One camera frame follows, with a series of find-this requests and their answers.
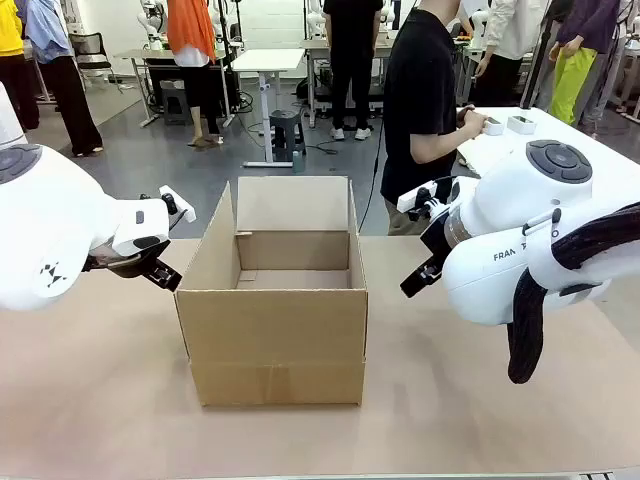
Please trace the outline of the person's right hand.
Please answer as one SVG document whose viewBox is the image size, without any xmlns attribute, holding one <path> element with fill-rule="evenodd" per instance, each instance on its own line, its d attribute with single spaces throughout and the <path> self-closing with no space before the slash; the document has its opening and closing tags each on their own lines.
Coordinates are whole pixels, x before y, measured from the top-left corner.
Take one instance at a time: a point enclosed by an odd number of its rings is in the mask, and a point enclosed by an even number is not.
<svg viewBox="0 0 640 480">
<path fill-rule="evenodd" d="M 484 129 L 488 120 L 486 115 L 477 113 L 475 110 L 466 113 L 464 118 L 464 125 L 462 130 L 468 139 L 475 139 L 480 135 Z"/>
</svg>

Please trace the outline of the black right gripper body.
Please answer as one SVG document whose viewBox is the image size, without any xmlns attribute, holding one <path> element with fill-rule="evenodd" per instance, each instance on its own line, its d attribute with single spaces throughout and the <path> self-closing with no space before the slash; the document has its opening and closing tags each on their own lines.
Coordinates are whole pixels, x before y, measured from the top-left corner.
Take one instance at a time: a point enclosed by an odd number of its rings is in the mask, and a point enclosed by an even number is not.
<svg viewBox="0 0 640 480">
<path fill-rule="evenodd" d="M 420 235 L 421 242 L 431 253 L 431 256 L 426 260 L 428 266 L 442 266 L 452 250 L 445 236 L 445 226 L 448 218 L 448 212 L 440 213 L 431 220 Z"/>
</svg>

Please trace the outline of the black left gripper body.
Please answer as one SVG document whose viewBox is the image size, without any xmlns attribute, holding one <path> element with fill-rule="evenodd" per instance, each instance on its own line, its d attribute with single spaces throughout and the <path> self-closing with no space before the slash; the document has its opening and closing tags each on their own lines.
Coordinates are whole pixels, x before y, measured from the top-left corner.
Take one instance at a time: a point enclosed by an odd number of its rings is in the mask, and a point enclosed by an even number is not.
<svg viewBox="0 0 640 480">
<path fill-rule="evenodd" d="M 88 256 L 82 271 L 89 272 L 91 270 L 107 269 L 122 278 L 143 276 L 143 274 L 149 270 L 150 261 L 154 258 L 159 258 L 169 244 L 170 241 L 166 240 L 127 258 L 116 259 Z"/>
</svg>

